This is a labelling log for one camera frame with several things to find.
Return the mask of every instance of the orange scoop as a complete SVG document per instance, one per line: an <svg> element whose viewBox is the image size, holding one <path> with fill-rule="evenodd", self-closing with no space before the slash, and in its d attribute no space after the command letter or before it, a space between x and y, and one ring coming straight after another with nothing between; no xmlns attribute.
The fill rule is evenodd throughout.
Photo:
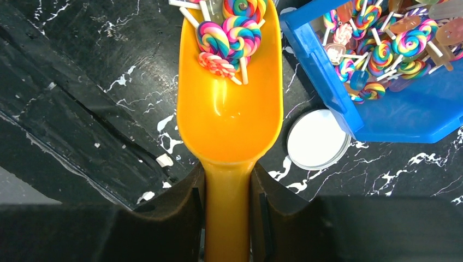
<svg viewBox="0 0 463 262"><path fill-rule="evenodd" d="M190 12L203 20L199 11ZM199 65L195 29L183 21L177 124L206 170L208 262L249 261L250 172L281 129L281 36L272 1L264 18L261 45L247 66L249 84L241 86Z"/></svg>

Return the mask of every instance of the marble countertop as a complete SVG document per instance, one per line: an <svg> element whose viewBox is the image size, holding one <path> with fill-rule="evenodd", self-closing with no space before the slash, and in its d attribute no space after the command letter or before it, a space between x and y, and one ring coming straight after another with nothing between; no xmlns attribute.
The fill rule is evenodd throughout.
<svg viewBox="0 0 463 262"><path fill-rule="evenodd" d="M74 79L113 102L106 120L155 156L174 160L165 172L182 179L198 160L183 144L176 125L178 55L182 15L158 0L41 0L6 1L20 11L56 52L84 73ZM278 1L279 13L301 1ZM463 203L463 128L440 142L395 144L352 141L333 166L305 171L291 163L286 138L304 112L325 108L282 35L284 120L278 140L260 160L269 174L299 196L426 195ZM90 103L86 90L82 103ZM118 124L129 116L129 125Z"/></svg>

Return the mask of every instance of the blue tray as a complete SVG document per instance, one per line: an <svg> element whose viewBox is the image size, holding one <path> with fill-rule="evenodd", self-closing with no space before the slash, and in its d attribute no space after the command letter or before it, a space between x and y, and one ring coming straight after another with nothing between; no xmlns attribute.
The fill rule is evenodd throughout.
<svg viewBox="0 0 463 262"><path fill-rule="evenodd" d="M280 16L281 29L294 54L342 130L360 141L434 143L463 124L463 59L454 70L441 67L406 85L398 93L386 91L380 100L355 105L339 80L310 21L346 0L313 0Z"/></svg>

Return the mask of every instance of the round white lid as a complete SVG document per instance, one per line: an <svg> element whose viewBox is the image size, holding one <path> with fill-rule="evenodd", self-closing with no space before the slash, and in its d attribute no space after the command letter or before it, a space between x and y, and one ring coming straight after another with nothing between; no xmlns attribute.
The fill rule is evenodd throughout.
<svg viewBox="0 0 463 262"><path fill-rule="evenodd" d="M302 115L288 135L288 154L294 164L319 170L336 163L346 153L351 137L341 130L333 114L321 109Z"/></svg>

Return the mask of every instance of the pile of candy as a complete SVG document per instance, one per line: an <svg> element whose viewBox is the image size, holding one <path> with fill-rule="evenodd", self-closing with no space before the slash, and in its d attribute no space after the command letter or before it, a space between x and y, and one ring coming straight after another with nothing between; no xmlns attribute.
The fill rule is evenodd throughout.
<svg viewBox="0 0 463 262"><path fill-rule="evenodd" d="M382 98L399 77L451 71L463 57L462 1L416 1L352 0L323 15L322 43L355 103Z"/></svg>
<svg viewBox="0 0 463 262"><path fill-rule="evenodd" d="M238 85L242 83L235 77L235 73L241 71L243 84L248 84L246 67L262 40L260 28L265 23L267 0L224 0L221 4L226 19L224 21L223 17L219 18L223 21L222 25L211 21L205 0L169 0L169 4L179 6L180 12L196 28L201 51L199 64L213 74L230 78ZM187 8L201 10L204 22L198 23Z"/></svg>

